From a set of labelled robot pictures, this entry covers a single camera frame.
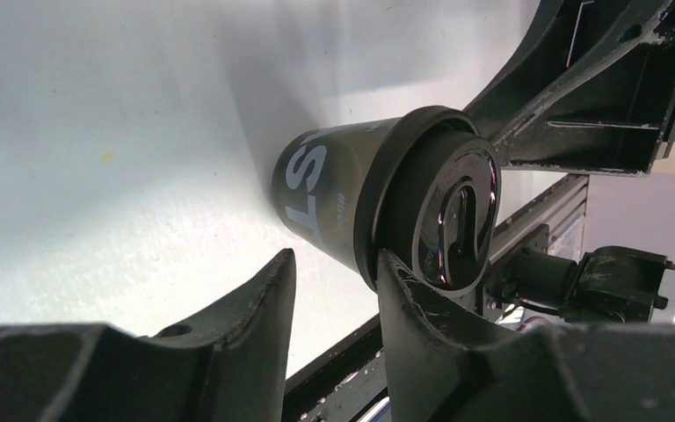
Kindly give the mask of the black paper coffee cup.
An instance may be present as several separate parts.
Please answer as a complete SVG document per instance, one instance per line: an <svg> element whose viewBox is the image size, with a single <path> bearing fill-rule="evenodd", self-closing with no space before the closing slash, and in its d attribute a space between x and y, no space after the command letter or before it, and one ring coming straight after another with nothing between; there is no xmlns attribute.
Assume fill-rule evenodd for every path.
<svg viewBox="0 0 675 422"><path fill-rule="evenodd" d="M357 272L355 214L361 188L397 118L308 131L280 153L272 199L295 235Z"/></svg>

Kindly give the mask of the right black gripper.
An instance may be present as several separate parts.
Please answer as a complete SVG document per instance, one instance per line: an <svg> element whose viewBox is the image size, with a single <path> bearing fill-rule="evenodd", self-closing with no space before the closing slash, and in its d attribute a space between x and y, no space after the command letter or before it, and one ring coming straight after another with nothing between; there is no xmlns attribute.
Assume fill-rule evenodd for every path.
<svg viewBox="0 0 675 422"><path fill-rule="evenodd" d="M642 175L675 143L675 1L542 1L467 106L504 167Z"/></svg>

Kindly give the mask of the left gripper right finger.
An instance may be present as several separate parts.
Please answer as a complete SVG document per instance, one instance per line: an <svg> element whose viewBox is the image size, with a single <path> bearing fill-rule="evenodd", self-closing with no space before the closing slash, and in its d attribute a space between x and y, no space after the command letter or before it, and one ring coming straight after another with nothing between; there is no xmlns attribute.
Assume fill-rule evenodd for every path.
<svg viewBox="0 0 675 422"><path fill-rule="evenodd" d="M675 421L675 325L506 329L391 251L376 282L394 421Z"/></svg>

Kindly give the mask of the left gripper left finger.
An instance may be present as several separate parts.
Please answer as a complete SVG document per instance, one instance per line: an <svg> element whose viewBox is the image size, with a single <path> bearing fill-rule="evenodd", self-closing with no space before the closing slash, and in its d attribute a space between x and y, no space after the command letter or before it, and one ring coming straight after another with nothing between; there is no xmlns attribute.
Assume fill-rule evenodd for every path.
<svg viewBox="0 0 675 422"><path fill-rule="evenodd" d="M0 325L0 421L277 421L295 289L284 249L153 337L108 324Z"/></svg>

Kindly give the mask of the black plastic cup lid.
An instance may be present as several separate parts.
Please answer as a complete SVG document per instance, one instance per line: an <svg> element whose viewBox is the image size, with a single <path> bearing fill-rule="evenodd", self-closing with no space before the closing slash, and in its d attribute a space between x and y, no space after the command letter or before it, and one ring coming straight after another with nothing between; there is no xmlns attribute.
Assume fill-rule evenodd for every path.
<svg viewBox="0 0 675 422"><path fill-rule="evenodd" d="M497 152L465 113L431 105L406 114L381 141L360 190L359 274L375 290L387 250L450 297L472 292L488 265L501 187Z"/></svg>

